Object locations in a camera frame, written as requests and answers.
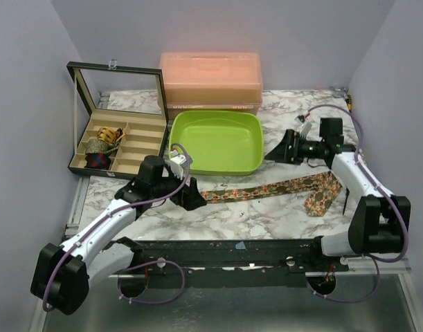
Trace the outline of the floral patterned tie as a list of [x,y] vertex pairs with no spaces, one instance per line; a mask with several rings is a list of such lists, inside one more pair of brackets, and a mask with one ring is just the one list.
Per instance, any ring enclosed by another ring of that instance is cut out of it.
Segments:
[[201,195],[208,203],[234,203],[272,196],[311,192],[305,201],[308,216],[324,216],[343,186],[332,172],[322,172],[245,189],[207,190]]

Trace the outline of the green plastic tray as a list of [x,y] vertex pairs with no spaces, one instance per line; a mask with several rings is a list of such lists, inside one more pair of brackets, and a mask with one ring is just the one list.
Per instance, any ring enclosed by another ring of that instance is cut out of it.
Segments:
[[192,158],[192,174],[246,176],[264,160],[260,119],[236,111],[184,111],[172,123],[169,143]]

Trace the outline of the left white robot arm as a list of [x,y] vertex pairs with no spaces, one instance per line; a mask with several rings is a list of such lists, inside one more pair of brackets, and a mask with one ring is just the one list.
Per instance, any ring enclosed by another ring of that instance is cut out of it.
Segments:
[[30,286],[31,293],[42,300],[43,310],[70,315],[82,305],[96,277],[122,269],[138,272],[143,265],[141,253],[107,244],[159,201],[171,200],[187,211],[205,206],[196,178],[189,176],[191,165],[187,153],[173,154],[169,160],[146,156],[138,174],[85,229],[59,245],[46,244]]

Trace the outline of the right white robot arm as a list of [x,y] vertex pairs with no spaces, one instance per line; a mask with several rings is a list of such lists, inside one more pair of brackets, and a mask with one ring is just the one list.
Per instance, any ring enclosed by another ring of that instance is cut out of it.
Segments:
[[370,255],[386,263],[401,260],[408,248],[411,202],[385,188],[364,165],[357,148],[344,142],[341,118],[321,119],[319,141],[307,139],[309,128],[305,124],[301,131],[286,130],[266,160],[292,165],[306,158],[323,160],[357,203],[348,230],[321,237],[321,246],[308,254],[309,265],[322,271],[340,256]]

